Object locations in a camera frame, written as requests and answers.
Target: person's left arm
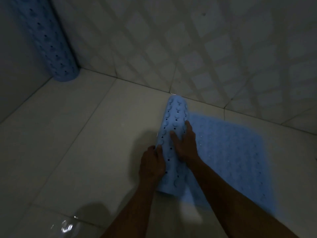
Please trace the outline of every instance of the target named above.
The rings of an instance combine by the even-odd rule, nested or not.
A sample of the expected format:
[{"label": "person's left arm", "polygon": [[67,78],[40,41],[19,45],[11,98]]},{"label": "person's left arm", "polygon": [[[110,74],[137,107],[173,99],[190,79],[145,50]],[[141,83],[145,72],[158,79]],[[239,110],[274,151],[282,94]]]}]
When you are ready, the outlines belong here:
[{"label": "person's left arm", "polygon": [[150,146],[141,158],[140,183],[135,194],[101,238],[145,237],[154,192],[164,174],[162,147],[159,145],[155,151],[155,146]]}]

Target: blue bath mat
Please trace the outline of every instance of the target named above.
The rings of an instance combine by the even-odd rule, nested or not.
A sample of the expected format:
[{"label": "blue bath mat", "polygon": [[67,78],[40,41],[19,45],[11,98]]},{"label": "blue bath mat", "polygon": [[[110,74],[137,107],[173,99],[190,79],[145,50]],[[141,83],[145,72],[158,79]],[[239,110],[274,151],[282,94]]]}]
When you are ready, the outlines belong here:
[{"label": "blue bath mat", "polygon": [[186,101],[180,96],[169,98],[158,133],[157,145],[162,145],[166,162],[166,172],[158,190],[210,208],[192,172],[178,160],[169,136],[172,130],[181,138],[186,132],[184,121],[187,119],[196,133],[200,158],[233,188],[274,213],[262,138],[246,127],[190,113]]}]

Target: person's right arm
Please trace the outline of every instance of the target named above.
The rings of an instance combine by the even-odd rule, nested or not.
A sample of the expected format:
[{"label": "person's right arm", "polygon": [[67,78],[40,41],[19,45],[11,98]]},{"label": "person's right arm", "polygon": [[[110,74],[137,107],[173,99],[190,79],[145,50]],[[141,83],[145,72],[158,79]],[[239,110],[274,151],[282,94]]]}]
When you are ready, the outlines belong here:
[{"label": "person's right arm", "polygon": [[196,135],[186,121],[187,132],[180,141],[170,133],[180,160],[186,162],[205,194],[217,219],[230,238],[297,237],[246,196],[227,184],[198,156]]}]

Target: person's left hand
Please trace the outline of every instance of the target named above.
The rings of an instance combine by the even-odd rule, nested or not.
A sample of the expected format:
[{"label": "person's left hand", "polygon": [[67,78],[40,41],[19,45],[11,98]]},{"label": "person's left hand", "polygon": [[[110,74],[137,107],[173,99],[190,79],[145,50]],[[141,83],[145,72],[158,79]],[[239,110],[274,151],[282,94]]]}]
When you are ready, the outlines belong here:
[{"label": "person's left hand", "polygon": [[139,170],[140,184],[147,184],[156,188],[165,174],[165,160],[163,158],[162,146],[159,145],[155,151],[155,145],[147,148],[141,158]]}]

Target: forearm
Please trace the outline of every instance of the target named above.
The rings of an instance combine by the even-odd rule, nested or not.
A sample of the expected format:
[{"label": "forearm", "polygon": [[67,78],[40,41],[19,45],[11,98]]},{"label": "forearm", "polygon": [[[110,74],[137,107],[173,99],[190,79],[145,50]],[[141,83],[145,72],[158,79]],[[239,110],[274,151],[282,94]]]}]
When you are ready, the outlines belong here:
[{"label": "forearm", "polygon": [[156,185],[141,182],[129,201],[101,238],[142,238],[146,235]]},{"label": "forearm", "polygon": [[232,188],[200,158],[191,160],[187,165],[229,237],[297,237]]}]

